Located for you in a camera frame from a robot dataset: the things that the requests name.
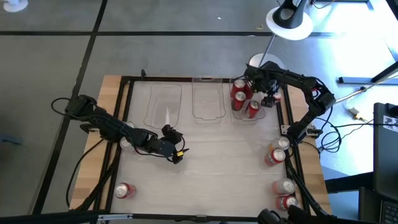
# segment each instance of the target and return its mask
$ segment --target clear plastic container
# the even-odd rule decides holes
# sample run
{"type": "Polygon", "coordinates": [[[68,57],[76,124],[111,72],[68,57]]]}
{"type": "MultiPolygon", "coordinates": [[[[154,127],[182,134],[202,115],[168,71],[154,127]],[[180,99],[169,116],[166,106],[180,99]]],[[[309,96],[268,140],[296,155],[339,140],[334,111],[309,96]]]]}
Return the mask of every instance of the clear plastic container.
{"type": "Polygon", "coordinates": [[[260,110],[257,112],[256,116],[252,119],[245,118],[246,115],[246,108],[248,107],[248,104],[250,103],[250,100],[258,100],[261,102],[262,100],[262,95],[260,93],[255,93],[253,94],[253,97],[250,100],[246,100],[243,104],[243,107],[240,111],[235,111],[232,110],[232,100],[233,98],[230,96],[229,93],[231,93],[232,85],[234,82],[235,78],[232,78],[229,80],[229,91],[228,91],[228,108],[231,112],[231,121],[233,124],[255,124],[257,120],[265,118],[266,117],[266,111],[264,110],[264,107],[261,107],[260,110]]]}
{"type": "Polygon", "coordinates": [[[192,78],[192,115],[198,124],[221,122],[225,116],[222,78],[192,78]]]}
{"type": "Polygon", "coordinates": [[[162,129],[165,124],[175,127],[180,114],[182,87],[177,84],[154,83],[144,124],[162,129]]]}

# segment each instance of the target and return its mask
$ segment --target metal bracket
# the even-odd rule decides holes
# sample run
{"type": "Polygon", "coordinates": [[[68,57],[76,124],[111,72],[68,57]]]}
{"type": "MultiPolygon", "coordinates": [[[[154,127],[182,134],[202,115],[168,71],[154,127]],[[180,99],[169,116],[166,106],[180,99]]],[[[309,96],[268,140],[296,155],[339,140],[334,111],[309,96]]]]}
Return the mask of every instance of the metal bracket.
{"type": "MultiPolygon", "coordinates": [[[[282,134],[287,134],[287,130],[290,128],[290,125],[281,125],[280,130],[282,131],[282,134]]],[[[316,137],[319,135],[319,132],[317,128],[314,125],[308,125],[305,128],[305,134],[307,136],[313,136],[316,137]]]]}
{"type": "Polygon", "coordinates": [[[132,214],[98,215],[98,221],[132,219],[132,214]]]}

